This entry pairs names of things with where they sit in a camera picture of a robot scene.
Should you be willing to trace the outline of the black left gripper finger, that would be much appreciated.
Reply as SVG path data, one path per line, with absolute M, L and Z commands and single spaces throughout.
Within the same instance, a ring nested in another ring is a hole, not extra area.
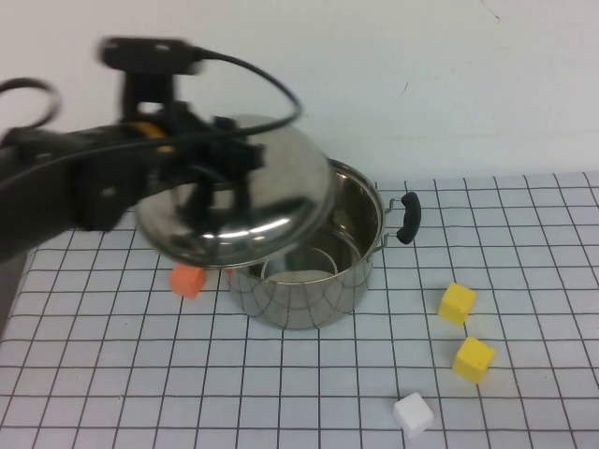
M 250 173 L 245 172 L 232 181 L 234 211 L 249 211 L 252 208 L 250 180 Z
M 212 206 L 214 192 L 213 181 L 199 181 L 192 185 L 189 194 L 189 223 L 202 224 L 205 215 Z

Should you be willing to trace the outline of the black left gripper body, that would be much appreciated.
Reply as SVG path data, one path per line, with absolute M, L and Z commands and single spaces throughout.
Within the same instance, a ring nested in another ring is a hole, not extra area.
M 238 120 L 214 117 L 206 122 L 188 109 L 176 111 L 171 122 L 164 110 L 156 112 L 156 124 L 170 138 L 187 134 L 202 136 L 212 132 L 229 133 L 241 129 Z M 182 185 L 191 182 L 243 181 L 253 171 L 263 167 L 263 146 L 253 144 L 248 137 L 218 138 L 179 142 L 175 153 L 156 169 L 162 185 Z

